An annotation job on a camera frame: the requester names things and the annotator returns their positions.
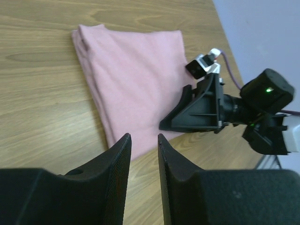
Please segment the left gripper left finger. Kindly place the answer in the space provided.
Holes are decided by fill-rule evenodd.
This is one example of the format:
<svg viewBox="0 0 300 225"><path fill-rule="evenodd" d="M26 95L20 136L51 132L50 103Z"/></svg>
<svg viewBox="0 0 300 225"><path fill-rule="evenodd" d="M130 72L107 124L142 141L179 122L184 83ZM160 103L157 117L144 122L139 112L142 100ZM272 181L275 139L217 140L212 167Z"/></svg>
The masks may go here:
<svg viewBox="0 0 300 225"><path fill-rule="evenodd" d="M3 225L121 225L131 136L65 175L42 168L1 169Z"/></svg>

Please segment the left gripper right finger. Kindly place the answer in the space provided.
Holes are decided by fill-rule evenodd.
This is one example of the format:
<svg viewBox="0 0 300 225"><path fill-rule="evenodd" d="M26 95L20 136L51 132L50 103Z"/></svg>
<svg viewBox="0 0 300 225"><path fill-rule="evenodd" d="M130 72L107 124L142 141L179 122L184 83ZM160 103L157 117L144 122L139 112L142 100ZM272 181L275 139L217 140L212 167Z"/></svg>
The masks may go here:
<svg viewBox="0 0 300 225"><path fill-rule="evenodd" d="M297 225L300 177L291 170L204 170L158 135L166 225Z"/></svg>

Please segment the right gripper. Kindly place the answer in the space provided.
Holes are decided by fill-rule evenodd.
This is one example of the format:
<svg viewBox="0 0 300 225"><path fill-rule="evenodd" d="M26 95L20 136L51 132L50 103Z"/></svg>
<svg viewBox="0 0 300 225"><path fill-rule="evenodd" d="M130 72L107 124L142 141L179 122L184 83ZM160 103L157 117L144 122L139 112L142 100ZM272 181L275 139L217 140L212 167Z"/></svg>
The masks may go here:
<svg viewBox="0 0 300 225"><path fill-rule="evenodd" d="M219 133L229 124L244 124L241 98L224 94L219 74L210 73L197 83L183 87L179 103L160 121L163 131Z"/></svg>

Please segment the pink printed t-shirt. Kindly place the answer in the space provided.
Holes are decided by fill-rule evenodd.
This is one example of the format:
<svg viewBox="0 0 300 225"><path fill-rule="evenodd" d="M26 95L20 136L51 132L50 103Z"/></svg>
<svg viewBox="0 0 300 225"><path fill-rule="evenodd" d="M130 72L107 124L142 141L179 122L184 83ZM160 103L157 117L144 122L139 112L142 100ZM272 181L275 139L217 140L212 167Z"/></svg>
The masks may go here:
<svg viewBox="0 0 300 225"><path fill-rule="evenodd" d="M109 146L131 134L131 158L157 144L160 121L193 84L181 31L114 31L79 25L72 32L81 64Z"/></svg>

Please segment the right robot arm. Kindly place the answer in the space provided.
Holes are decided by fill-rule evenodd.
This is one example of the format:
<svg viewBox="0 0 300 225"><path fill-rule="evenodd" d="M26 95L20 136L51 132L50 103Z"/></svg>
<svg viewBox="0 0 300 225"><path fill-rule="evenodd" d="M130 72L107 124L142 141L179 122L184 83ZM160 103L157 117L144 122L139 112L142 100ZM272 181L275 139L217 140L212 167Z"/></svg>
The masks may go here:
<svg viewBox="0 0 300 225"><path fill-rule="evenodd" d="M284 136L292 129L282 112L294 96L294 88L282 75L265 69L240 89L240 96L223 92L218 73L209 73L197 83L183 87L175 108L160 121L159 129L181 133L214 132L226 126L246 125L242 137L264 155L287 155L294 151Z"/></svg>

